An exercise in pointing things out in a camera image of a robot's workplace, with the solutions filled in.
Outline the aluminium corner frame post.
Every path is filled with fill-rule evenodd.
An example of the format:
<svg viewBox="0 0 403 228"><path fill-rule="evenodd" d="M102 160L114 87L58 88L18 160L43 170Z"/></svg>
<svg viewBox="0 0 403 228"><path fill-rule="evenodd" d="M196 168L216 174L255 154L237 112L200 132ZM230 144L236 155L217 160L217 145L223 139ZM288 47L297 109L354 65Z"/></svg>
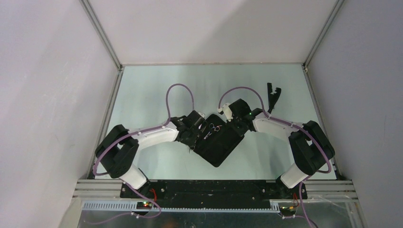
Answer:
<svg viewBox="0 0 403 228"><path fill-rule="evenodd" d="M345 0L337 0L334 4L334 6L332 7L327 19L325 20L324 25L322 26L319 35L317 36L314 44L312 45L311 49L308 52L308 55L305 59L305 61L303 62L303 66L304 68L307 68L309 66L309 64L311 63L315 53L317 52L317 50L319 49L319 46L321 45L321 43L323 42L325 36L327 35L328 31L330 30L334 20L336 19L337 15L339 14L341 8L344 5Z"/></svg>

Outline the silver straight scissors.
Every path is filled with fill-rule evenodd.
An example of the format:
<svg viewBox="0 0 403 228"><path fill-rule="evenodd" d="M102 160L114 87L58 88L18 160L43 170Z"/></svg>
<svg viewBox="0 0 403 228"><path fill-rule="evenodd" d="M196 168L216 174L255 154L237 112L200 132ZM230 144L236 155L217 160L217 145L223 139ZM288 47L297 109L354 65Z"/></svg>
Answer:
<svg viewBox="0 0 403 228"><path fill-rule="evenodd" d="M209 127L212 131L218 132L221 129L222 125L214 125L213 123L210 123Z"/></svg>

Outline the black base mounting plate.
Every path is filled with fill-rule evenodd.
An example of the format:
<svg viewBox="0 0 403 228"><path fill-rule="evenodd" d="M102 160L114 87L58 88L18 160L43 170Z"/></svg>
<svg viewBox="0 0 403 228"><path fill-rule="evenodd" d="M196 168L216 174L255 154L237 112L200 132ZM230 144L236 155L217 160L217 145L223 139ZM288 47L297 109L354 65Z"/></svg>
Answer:
<svg viewBox="0 0 403 228"><path fill-rule="evenodd" d="M304 186L274 180L150 180L138 192L160 207L193 209L268 209L271 200L307 199Z"/></svg>

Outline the aluminium left corner post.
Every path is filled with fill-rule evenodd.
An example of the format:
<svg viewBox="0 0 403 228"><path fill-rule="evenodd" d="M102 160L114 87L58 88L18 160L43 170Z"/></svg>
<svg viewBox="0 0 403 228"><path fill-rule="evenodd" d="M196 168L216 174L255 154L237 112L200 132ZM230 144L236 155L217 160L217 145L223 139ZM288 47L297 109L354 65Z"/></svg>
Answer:
<svg viewBox="0 0 403 228"><path fill-rule="evenodd" d="M122 69L122 63L119 60L117 53L115 51L115 49L113 48L113 45L106 33L106 31L104 30L101 21L99 20L91 2L89 0L79 0L79 2L81 3L85 13L88 16L89 21L91 22L91 24L93 25L97 35L100 38L101 43L104 45L107 53L109 54L111 60L113 61L113 64L115 65L115 67L118 70Z"/></svg>

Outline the black zip tool case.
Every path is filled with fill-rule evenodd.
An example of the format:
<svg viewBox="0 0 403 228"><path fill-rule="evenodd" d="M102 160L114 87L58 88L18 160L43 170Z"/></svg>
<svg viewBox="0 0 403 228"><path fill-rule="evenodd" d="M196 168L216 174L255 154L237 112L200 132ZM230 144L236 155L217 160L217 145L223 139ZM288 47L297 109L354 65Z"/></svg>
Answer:
<svg viewBox="0 0 403 228"><path fill-rule="evenodd" d="M222 125L218 132L212 131L209 124ZM225 124L218 115L211 114L205 121L204 130L200 134L199 139L193 151L201 156L204 160L214 167L219 167L224 160L231 154L231 152L238 146L244 139L235 132L225 130ZM212 134L204 140L205 135L211 132Z"/></svg>

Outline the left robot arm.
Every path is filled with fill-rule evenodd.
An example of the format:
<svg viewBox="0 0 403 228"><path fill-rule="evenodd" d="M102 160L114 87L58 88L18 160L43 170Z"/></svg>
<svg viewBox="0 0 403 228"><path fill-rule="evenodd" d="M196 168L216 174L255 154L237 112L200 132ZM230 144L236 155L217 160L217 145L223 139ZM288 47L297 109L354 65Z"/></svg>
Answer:
<svg viewBox="0 0 403 228"><path fill-rule="evenodd" d="M97 160L93 166L94 175L98 175L97 167L101 164L106 175L121 179L127 186L131 186L137 197L148 196L149 180L134 165L136 154L145 148L167 142L179 142L194 149L205 123L204 117L203 113L192 111L187 116L172 117L163 125L133 133L121 124L116 125L95 150Z"/></svg>

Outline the aluminium right table rail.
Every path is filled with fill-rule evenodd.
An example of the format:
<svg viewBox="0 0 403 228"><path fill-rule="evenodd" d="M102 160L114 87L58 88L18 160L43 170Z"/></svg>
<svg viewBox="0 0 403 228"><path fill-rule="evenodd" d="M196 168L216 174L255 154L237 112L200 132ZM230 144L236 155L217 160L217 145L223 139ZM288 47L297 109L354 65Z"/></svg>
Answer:
<svg viewBox="0 0 403 228"><path fill-rule="evenodd" d="M305 80L306 80L306 83L307 83L307 86L308 86L308 89L309 89L309 92L310 92L310 95L311 95L311 99L312 99L312 102L313 102L313 105L314 105L316 115L318 117L318 123L321 126L325 136L328 137L326 127L325 127L325 124L324 124L324 121L323 121L323 116L322 116L322 113L321 113L321 110L320 110L320 107L319 107L318 99L317 99L317 96L316 96L315 91L313 89L312 82L311 82L311 80L309 78L309 75L308 75L308 69L304 64L301 64L301 67L302 67L303 74L304 74L304 77L305 77ZM331 162L332 162L332 168L334 170L333 172L336 175L336 180L339 181L340 178L339 178L339 173L338 173L338 170L337 170L335 157L333 157L331 159Z"/></svg>

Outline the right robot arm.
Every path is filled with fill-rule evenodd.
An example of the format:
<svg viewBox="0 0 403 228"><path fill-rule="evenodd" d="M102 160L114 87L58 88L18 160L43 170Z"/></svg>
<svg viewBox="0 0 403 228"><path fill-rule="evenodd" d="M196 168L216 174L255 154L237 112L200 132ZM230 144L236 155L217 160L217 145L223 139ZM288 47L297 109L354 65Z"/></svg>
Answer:
<svg viewBox="0 0 403 228"><path fill-rule="evenodd" d="M331 172L330 160L335 150L317 122L298 123L279 119L260 108L251 110L242 99L225 103L217 110L225 115L227 123L240 135L246 131L266 133L290 145L294 163L276 180L276 191L281 198L290 198L296 191L295 186L320 172L324 165L328 167L327 172Z"/></svg>

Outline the aluminium table rail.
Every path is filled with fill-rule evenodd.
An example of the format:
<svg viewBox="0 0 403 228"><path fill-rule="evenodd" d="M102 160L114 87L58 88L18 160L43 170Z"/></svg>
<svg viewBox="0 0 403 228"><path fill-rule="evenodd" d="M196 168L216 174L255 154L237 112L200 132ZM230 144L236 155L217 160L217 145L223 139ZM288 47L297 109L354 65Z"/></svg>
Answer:
<svg viewBox="0 0 403 228"><path fill-rule="evenodd" d="M99 134L98 134L97 139L96 139L95 147L94 147L93 152L91 154L92 157L91 157L91 160L90 160L86 175L83 176L83 179L90 179L91 180L91 179L94 178L94 174L92 172L93 172L93 165L94 165L94 163L96 161L95 150L98 147L98 145L102 142L104 137L107 135L107 129L108 129L108 126L109 126L109 123L110 123L110 120L111 120L111 115L112 115L112 112L113 112L113 109L114 109L116 97L117 97L119 87L120 87L120 84L121 84L121 81L122 81L124 68L125 67L123 65L121 65L120 68L117 71L116 78L114 80L113 87L112 87L112 92L111 92L111 94L109 96L109 99L107 101L106 111L105 111L104 117L103 117L102 122L101 122L101 128L100 128Z"/></svg>
<svg viewBox="0 0 403 228"><path fill-rule="evenodd" d="M301 67L302 67L303 74L304 74L304 77L305 77L305 80L306 80L306 83L307 83L307 86L308 86L308 89L309 89L309 92L310 92L310 95L311 95L311 99L312 99L312 102L313 102L313 105L314 105L316 115L318 117L318 123L321 126L325 136L328 137L326 127L325 127L325 124L324 124L324 121L323 121L323 116L322 116L322 113L321 113L321 110L320 110L320 107L319 107L318 99L317 99L317 96L316 96L315 91L313 89L312 82L311 82L311 80L309 78L309 75L308 75L308 69L304 64L301 64ZM332 162L332 168L334 170L333 172L336 175L336 180L339 181L340 178L339 178L339 173L338 173L338 170L337 170L335 157L333 157L331 159L331 162Z"/></svg>

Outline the black tapered comb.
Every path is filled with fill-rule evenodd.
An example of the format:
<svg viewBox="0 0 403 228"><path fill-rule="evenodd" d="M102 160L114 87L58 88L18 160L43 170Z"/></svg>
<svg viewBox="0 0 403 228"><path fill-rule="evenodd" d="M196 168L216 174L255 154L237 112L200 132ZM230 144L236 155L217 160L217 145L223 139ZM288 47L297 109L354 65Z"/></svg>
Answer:
<svg viewBox="0 0 403 228"><path fill-rule="evenodd" d="M275 91L272 93L272 97L271 97L271 109L270 109L271 112L270 112L270 114L272 113L272 111L273 111L273 109L274 109L274 107L275 107L275 104L277 103L277 101L278 101L278 99L279 99L279 97L280 97L280 95L281 95L281 92L282 92L282 89L276 87L276 88L275 88Z"/></svg>

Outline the aluminium left table rail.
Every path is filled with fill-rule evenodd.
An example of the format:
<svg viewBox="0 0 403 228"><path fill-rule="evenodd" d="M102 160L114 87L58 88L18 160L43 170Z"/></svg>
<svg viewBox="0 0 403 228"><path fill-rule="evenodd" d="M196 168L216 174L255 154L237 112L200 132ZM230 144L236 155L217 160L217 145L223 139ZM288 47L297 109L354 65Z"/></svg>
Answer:
<svg viewBox="0 0 403 228"><path fill-rule="evenodd" d="M83 176L83 179L90 179L91 180L91 179L94 178L94 174L92 172L93 172L93 165L94 165L94 163L96 161L95 150L98 147L98 145L102 142L104 137L107 135L107 129L108 129L108 126L109 126L109 123L110 123L110 120L111 120L111 115L112 115L112 112L113 112L113 109L114 109L116 97L117 97L119 87L120 87L120 84L121 84L121 81L122 81L124 68L125 67L123 65L121 65L120 68L117 71L116 78L114 80L113 87L112 87L112 92L111 92L111 94L109 96L109 99L107 101L106 111L105 111L104 117L103 117L102 122L101 122L101 128L100 128L99 134L98 134L97 139L96 139L95 147L94 147L93 152L91 154L92 157L91 157L91 160L90 160L86 175Z"/></svg>

